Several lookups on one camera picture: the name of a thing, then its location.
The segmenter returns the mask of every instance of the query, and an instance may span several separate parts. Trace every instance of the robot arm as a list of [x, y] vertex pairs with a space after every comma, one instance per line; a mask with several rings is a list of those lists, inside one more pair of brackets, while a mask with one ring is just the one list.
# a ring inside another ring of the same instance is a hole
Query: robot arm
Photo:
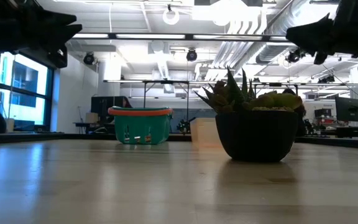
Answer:
[[82, 30], [76, 16], [44, 10], [36, 0], [0, 0], [0, 53], [42, 49], [58, 68], [67, 66], [65, 43]]
[[316, 55], [314, 64], [317, 65], [336, 52], [358, 57], [358, 0], [341, 0], [335, 19], [328, 16], [318, 22], [289, 28], [287, 39], [299, 46], [301, 52]]

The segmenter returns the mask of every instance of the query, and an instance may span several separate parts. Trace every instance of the white wall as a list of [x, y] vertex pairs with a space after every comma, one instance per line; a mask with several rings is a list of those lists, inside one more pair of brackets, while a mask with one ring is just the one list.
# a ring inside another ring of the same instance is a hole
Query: white wall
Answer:
[[78, 133], [73, 124], [91, 110], [91, 97], [98, 92], [98, 74], [68, 56], [68, 66], [55, 72], [51, 131]]
[[104, 73], [106, 71], [106, 62], [101, 62], [98, 65], [98, 96], [119, 96], [120, 84], [119, 83], [105, 83]]

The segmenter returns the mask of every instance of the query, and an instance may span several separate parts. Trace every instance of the succulent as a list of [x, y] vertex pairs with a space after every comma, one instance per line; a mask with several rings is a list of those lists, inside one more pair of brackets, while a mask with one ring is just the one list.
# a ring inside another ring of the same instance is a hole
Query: succulent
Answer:
[[242, 88], [237, 85], [232, 73], [227, 68], [227, 84], [217, 81], [215, 86], [209, 84], [212, 92], [203, 87], [206, 98], [196, 93], [205, 103], [207, 103], [215, 112], [231, 113], [245, 110], [289, 110], [292, 111], [302, 105], [302, 99], [299, 96], [289, 93], [277, 93], [272, 91], [260, 95], [256, 98], [252, 89], [252, 81], [247, 84], [247, 76], [242, 71]]

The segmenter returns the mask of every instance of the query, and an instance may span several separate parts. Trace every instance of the ceiling light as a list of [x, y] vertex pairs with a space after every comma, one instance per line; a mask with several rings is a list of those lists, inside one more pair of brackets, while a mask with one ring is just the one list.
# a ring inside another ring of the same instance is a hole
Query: ceiling light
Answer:
[[268, 9], [271, 7], [276, 7], [276, 6], [277, 6], [277, 2], [275, 2], [275, 1], [267, 1], [267, 2], [264, 2], [262, 5], [262, 7], [265, 9]]
[[296, 47], [296, 44], [289, 42], [267, 42], [268, 46], [288, 46], [288, 47]]
[[193, 6], [193, 20], [213, 21], [217, 26], [225, 26], [230, 21], [251, 21], [259, 15], [260, 7], [248, 7], [241, 0], [214, 1], [210, 6]]
[[285, 38], [285, 36], [270, 36], [269, 41], [288, 42], [288, 40], [287, 40], [287, 38]]
[[[144, 96], [130, 96], [129, 97], [129, 99], [141, 99], [141, 100], [143, 100], [144, 98], [146, 98], [146, 99], [155, 99], [155, 100], [157, 100], [157, 99], [163, 99], [163, 100], [186, 100], [187, 99], [187, 97], [183, 97], [183, 98], [181, 98], [181, 97], [159, 97], [159, 96], [146, 96], [146, 97], [144, 97]], [[199, 100], [199, 98], [198, 97], [189, 97], [189, 100]]]
[[262, 36], [259, 35], [194, 35], [193, 37], [196, 40], [225, 40], [225, 41], [260, 41]]
[[184, 39], [184, 34], [116, 34], [118, 39]]
[[181, 1], [159, 1], [159, 0], [152, 0], [152, 1], [126, 1], [126, 0], [53, 0], [55, 2], [79, 2], [85, 4], [152, 4], [152, 5], [161, 5], [166, 6], [167, 4], [181, 6]]
[[77, 39], [107, 39], [109, 38], [108, 34], [75, 34], [73, 38]]
[[103, 80], [103, 82], [109, 82], [109, 83], [143, 83], [142, 80]]
[[[171, 19], [168, 18], [168, 13], [169, 12], [174, 13], [174, 15], [173, 15], [173, 17]], [[168, 25], [175, 25], [175, 24], [177, 24], [179, 22], [179, 12], [177, 10], [175, 10], [175, 9], [172, 9], [172, 10], [166, 9], [164, 11], [164, 13], [162, 14], [162, 20]]]

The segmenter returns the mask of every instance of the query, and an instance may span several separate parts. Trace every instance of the security camera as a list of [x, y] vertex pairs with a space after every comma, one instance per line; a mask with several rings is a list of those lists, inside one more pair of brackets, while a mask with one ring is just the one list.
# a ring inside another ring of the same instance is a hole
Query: security camera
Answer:
[[93, 55], [93, 52], [86, 53], [86, 55], [84, 57], [84, 63], [86, 65], [94, 65], [96, 63], [96, 59]]
[[195, 49], [189, 49], [189, 52], [187, 53], [186, 59], [189, 62], [194, 62], [195, 60], [197, 60], [196, 50]]

